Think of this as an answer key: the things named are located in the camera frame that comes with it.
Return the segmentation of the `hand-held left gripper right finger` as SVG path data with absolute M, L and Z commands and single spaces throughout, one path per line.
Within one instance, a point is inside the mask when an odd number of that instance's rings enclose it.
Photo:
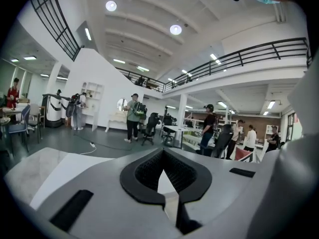
M 253 193 L 246 194 L 253 182 L 252 178 L 231 172 L 232 168 L 258 172 L 257 163 L 221 160 L 200 156 L 190 152 L 169 149 L 178 157 L 184 157 L 202 165 L 211 174 L 211 184 L 204 195 L 197 201 L 185 203 L 190 219 L 202 226 L 183 235 L 174 228 L 172 235 L 165 239 L 245 239 L 254 214 Z

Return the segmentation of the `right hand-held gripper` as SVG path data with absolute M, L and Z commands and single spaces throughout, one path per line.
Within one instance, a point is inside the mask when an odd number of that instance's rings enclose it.
M 319 237 L 319 69 L 310 68 L 290 96 L 303 136 L 279 151 L 261 203 L 238 239 Z

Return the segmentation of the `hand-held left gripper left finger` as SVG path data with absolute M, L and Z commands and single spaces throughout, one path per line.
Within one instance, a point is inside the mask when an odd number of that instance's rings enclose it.
M 179 230 L 160 205 L 141 204 L 120 184 L 129 163 L 148 155 L 145 150 L 96 164 L 58 188 L 38 208 L 50 219 L 78 190 L 93 193 L 69 233 L 79 239 L 175 239 Z

